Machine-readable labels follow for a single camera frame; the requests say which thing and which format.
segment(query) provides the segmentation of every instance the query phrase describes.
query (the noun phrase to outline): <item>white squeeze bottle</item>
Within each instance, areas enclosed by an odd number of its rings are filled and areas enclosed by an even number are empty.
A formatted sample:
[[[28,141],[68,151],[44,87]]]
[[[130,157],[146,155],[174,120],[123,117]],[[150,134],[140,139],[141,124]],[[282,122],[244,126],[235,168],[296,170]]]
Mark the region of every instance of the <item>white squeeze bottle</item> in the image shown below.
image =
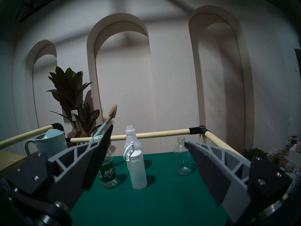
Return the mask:
[[[147,185],[147,180],[143,154],[141,150],[135,148],[135,143],[133,141],[124,151],[123,158],[128,165],[133,188],[136,190],[144,189]]]
[[[135,143],[135,148],[142,150],[141,149],[141,143],[138,141],[137,136],[136,136],[136,130],[132,125],[128,125],[126,127],[126,143],[124,144],[124,149],[126,149],[131,142]]]

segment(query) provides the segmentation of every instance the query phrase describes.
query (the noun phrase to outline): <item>green table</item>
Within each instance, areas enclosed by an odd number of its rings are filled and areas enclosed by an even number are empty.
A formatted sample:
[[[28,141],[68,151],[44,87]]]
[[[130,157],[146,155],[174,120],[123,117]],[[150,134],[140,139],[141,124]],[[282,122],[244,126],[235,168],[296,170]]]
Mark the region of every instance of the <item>green table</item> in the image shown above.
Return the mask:
[[[133,189],[123,157],[113,160],[121,183],[108,190],[96,177],[70,213],[74,226],[225,225],[228,216],[216,205],[199,172],[178,175],[172,152],[144,155],[147,187],[143,190]]]

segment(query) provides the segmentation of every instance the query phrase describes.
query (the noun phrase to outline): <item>paper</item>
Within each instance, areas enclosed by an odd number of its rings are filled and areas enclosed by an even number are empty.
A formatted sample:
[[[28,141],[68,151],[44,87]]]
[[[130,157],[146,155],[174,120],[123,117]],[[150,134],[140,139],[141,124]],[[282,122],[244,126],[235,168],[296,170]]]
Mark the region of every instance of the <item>paper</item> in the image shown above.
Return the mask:
[[[77,121],[74,114],[78,115],[77,110],[71,110],[71,115],[72,115],[72,121]]]

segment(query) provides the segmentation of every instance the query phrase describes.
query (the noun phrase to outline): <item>pitcher handle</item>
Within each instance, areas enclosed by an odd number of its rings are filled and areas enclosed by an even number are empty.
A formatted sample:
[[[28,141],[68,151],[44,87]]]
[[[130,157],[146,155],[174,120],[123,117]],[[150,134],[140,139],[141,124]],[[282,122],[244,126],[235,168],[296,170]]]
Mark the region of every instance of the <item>pitcher handle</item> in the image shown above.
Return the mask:
[[[29,143],[34,143],[34,144],[36,144],[36,141],[35,141],[34,139],[29,139],[29,140],[27,140],[26,143],[25,143],[25,151],[26,151],[26,154],[27,154],[28,158],[32,158],[31,153],[30,153],[30,151],[29,151],[29,149],[28,149],[28,144],[29,144]]]

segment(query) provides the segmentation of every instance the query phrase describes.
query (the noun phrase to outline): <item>green label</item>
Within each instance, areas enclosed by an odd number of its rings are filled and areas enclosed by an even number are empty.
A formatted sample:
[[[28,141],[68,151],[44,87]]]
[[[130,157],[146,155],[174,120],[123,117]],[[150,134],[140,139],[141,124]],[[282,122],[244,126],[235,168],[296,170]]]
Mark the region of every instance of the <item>green label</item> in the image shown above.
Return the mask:
[[[113,160],[105,165],[100,166],[100,169],[98,171],[98,176],[101,180],[101,182],[110,182],[116,178],[116,171],[114,167]]]

